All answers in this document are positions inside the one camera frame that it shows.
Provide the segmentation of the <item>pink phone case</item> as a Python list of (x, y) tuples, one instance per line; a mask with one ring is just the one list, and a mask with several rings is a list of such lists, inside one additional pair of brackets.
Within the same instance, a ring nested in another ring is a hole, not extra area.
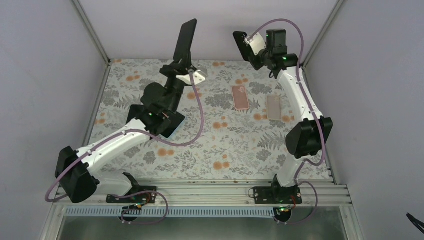
[(235, 85), (231, 87), (231, 93), (236, 110), (247, 110), (249, 108), (249, 100), (246, 88), (242, 85)]

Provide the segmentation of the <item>black phone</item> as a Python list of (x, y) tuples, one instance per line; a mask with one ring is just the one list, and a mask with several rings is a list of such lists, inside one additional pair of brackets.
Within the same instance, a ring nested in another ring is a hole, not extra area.
[(196, 18), (185, 22), (179, 32), (173, 61), (185, 67), (192, 65), (191, 47), (195, 36), (198, 20)]

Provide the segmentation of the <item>beige phone case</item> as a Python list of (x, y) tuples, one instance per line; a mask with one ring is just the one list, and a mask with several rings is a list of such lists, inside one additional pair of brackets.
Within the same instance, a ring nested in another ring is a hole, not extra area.
[(278, 95), (266, 96), (267, 118), (272, 121), (281, 121), (282, 108), (281, 98)]

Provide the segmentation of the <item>black phone case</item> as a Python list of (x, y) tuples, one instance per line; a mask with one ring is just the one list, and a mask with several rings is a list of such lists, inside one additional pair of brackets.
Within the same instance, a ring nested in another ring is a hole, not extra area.
[(241, 53), (241, 56), (245, 62), (250, 62), (250, 57), (254, 55), (252, 48), (248, 43), (245, 42), (245, 40), (248, 37), (248, 34), (243, 31), (234, 31), (233, 37), (236, 42), (236, 45)]

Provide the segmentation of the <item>dark blue phone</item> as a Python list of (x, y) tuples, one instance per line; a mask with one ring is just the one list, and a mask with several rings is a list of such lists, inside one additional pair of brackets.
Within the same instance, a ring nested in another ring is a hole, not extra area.
[(139, 119), (144, 109), (145, 108), (142, 104), (132, 104), (129, 108), (126, 124), (128, 124), (132, 119)]

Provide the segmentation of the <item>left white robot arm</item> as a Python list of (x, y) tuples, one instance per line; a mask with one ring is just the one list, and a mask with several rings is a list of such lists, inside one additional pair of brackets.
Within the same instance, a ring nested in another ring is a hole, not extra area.
[(109, 195), (131, 203), (139, 197), (139, 185), (130, 173), (107, 175), (101, 169), (120, 154), (150, 140), (166, 144), (184, 120), (178, 106), (185, 87), (195, 88), (208, 76), (206, 70), (178, 61), (164, 65), (160, 73), (166, 76), (166, 84), (148, 84), (141, 104), (130, 108), (128, 122), (123, 127), (95, 143), (78, 149), (67, 146), (60, 151), (54, 184), (64, 194), (53, 198), (48, 190), (47, 202), (69, 198), (77, 204), (94, 195)]

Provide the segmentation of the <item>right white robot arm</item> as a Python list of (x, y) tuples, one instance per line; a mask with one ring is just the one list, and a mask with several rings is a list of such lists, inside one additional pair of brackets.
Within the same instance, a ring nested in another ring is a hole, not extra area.
[(286, 135), (289, 152), (280, 171), (269, 187), (254, 187), (256, 204), (301, 203), (299, 174), (305, 164), (320, 166), (325, 161), (325, 144), (333, 128), (333, 121), (325, 117), (316, 106), (303, 76), (299, 57), (289, 53), (286, 31), (271, 29), (266, 36), (259, 33), (246, 36), (242, 43), (255, 70), (267, 67), (270, 77), (282, 86), (293, 109), (297, 124)]

